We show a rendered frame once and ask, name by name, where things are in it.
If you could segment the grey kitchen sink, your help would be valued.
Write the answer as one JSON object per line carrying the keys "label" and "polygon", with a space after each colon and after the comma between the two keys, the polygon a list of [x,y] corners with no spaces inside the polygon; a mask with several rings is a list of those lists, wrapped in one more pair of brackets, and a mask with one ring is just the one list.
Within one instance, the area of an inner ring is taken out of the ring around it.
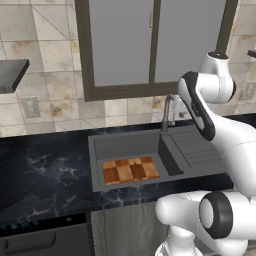
{"label": "grey kitchen sink", "polygon": [[[216,149],[206,141],[195,126],[95,135],[88,138],[92,188],[94,192],[130,186],[175,181],[225,172]],[[103,162],[129,158],[151,157],[159,178],[123,184],[106,185]]]}

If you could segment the grey sink faucet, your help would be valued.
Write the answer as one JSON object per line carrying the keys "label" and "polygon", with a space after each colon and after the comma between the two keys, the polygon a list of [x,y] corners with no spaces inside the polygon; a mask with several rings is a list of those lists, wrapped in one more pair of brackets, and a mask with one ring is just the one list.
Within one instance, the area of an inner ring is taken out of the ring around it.
{"label": "grey sink faucet", "polygon": [[179,96],[169,94],[166,96],[165,99],[165,106],[164,106],[164,112],[163,112],[163,119],[161,123],[161,132],[166,133],[169,126],[175,125],[175,117],[172,117],[172,120],[169,120],[169,111],[170,111],[170,104],[175,103],[177,104],[179,102]]}

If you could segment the black dishwasher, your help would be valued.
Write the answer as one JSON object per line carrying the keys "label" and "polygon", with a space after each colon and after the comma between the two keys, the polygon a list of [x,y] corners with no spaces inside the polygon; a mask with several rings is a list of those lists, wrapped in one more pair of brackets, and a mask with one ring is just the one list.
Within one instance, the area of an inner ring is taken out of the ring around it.
{"label": "black dishwasher", "polygon": [[94,256],[85,214],[0,225],[0,256]]}

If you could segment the grey cupboard door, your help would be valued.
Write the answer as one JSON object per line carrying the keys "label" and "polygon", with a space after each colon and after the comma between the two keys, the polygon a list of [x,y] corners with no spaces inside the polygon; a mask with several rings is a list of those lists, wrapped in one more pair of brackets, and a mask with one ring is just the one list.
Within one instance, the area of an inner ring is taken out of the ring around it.
{"label": "grey cupboard door", "polygon": [[91,213],[95,256],[155,256],[168,227],[159,222],[155,202]]}

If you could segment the grey wall socket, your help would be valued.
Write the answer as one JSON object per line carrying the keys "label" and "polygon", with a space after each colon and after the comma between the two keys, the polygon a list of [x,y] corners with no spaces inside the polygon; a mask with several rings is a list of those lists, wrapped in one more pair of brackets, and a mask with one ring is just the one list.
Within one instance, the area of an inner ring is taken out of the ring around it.
{"label": "grey wall socket", "polygon": [[22,97],[21,103],[23,106],[25,116],[27,118],[39,118],[40,117],[39,105],[38,105],[37,98],[35,96]]}
{"label": "grey wall socket", "polygon": [[248,82],[245,86],[242,99],[251,100],[254,96],[255,91],[256,91],[256,83]]}

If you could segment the dark framed window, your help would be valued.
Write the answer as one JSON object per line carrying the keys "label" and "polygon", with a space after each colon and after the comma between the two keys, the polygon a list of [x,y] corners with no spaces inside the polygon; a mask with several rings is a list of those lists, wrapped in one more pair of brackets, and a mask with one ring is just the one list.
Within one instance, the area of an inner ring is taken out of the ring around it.
{"label": "dark framed window", "polygon": [[75,0],[84,100],[162,96],[225,53],[238,0]]}

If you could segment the checkered wooden cutting board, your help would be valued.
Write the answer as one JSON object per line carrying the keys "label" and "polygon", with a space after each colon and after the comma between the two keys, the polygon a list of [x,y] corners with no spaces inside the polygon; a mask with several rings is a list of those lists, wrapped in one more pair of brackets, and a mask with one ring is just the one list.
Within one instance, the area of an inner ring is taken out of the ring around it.
{"label": "checkered wooden cutting board", "polygon": [[160,173],[149,156],[108,161],[102,164],[106,185],[144,181],[160,177]]}

